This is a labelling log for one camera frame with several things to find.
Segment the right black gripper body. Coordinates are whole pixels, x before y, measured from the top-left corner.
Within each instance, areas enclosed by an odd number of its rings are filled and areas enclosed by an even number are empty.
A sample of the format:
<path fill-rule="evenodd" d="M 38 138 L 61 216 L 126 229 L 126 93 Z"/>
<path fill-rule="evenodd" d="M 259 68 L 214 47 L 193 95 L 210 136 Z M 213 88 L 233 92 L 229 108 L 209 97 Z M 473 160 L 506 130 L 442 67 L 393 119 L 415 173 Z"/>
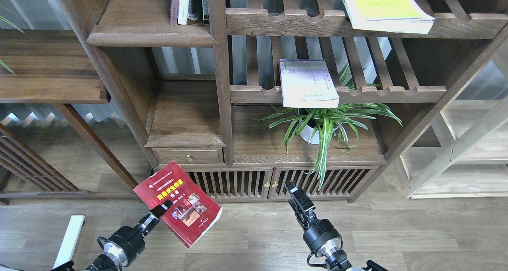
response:
<path fill-rule="evenodd" d="M 303 240 L 316 257 L 329 257 L 342 248 L 342 237 L 327 219 L 313 219 Z"/>

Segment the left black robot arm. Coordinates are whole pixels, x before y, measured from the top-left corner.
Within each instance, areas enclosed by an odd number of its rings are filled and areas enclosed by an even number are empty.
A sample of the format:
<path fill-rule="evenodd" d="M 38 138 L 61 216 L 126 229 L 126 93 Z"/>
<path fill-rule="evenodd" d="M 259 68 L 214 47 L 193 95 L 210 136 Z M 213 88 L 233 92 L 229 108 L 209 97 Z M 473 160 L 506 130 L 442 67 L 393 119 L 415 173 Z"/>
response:
<path fill-rule="evenodd" d="M 171 200 L 154 207 L 135 227 L 122 226 L 108 239 L 98 237 L 97 242 L 104 250 L 85 270 L 121 271 L 129 266 L 145 249 L 144 238 L 154 229 L 160 218 L 173 205 Z"/>

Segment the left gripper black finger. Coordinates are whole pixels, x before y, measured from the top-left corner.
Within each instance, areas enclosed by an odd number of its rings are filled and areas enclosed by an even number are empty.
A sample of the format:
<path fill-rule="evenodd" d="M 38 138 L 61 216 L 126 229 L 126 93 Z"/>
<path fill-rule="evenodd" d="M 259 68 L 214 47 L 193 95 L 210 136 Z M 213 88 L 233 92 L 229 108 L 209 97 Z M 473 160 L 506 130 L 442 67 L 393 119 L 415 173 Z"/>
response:
<path fill-rule="evenodd" d="M 147 236 L 172 205 L 172 200 L 169 199 L 147 213 L 137 224 L 137 229 L 140 231 L 141 235 Z"/>

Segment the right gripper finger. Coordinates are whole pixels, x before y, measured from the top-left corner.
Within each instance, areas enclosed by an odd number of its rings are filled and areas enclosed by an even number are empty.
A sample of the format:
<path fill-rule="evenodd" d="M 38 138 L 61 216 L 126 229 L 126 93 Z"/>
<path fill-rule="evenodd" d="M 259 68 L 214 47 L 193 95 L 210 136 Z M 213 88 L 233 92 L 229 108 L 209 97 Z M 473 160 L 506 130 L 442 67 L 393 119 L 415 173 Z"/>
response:
<path fill-rule="evenodd" d="M 301 190 L 300 188 L 297 188 L 293 182 L 287 182 L 285 184 L 285 188 L 287 189 L 287 191 L 290 192 L 290 195 L 291 195 L 291 199 L 290 200 L 297 200 L 300 202 L 300 204 L 307 204 L 309 206 L 312 206 L 312 212 L 310 214 L 311 216 L 311 219 L 313 219 L 315 217 L 315 205 L 314 203 L 310 200 L 310 198 L 306 195 L 306 193 Z"/>
<path fill-rule="evenodd" d="M 288 203 L 294 210 L 294 215 L 297 217 L 297 221 L 302 227 L 303 231 L 310 229 L 312 224 L 312 219 L 310 216 L 312 213 L 312 206 L 307 204 L 300 204 L 300 202 L 296 199 L 289 199 Z"/>

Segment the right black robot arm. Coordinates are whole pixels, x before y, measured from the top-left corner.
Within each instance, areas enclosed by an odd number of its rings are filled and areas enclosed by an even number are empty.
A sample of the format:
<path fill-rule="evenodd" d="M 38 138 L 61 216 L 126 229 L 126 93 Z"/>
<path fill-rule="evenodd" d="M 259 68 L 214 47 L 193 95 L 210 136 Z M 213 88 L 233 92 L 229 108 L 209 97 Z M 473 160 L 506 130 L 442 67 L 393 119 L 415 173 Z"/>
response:
<path fill-rule="evenodd" d="M 327 219 L 318 219 L 314 212 L 315 205 L 306 193 L 287 182 L 285 187 L 292 198 L 288 200 L 294 210 L 298 223 L 302 227 L 303 240 L 310 248 L 307 264 L 313 267 L 321 267 L 328 271 L 384 271 L 385 268 L 368 260 L 367 266 L 358 268 L 351 265 L 347 254 L 343 250 L 341 235 Z"/>

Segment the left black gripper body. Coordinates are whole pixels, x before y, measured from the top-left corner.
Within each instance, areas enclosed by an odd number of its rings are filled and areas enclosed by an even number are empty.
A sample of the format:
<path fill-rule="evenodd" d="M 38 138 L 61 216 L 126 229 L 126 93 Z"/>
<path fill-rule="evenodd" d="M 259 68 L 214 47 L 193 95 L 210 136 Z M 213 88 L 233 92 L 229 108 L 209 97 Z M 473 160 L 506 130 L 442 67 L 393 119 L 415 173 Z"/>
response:
<path fill-rule="evenodd" d="M 142 225 L 123 226 L 108 239 L 100 236 L 97 241 L 116 267 L 127 267 L 145 250 L 144 236 Z"/>

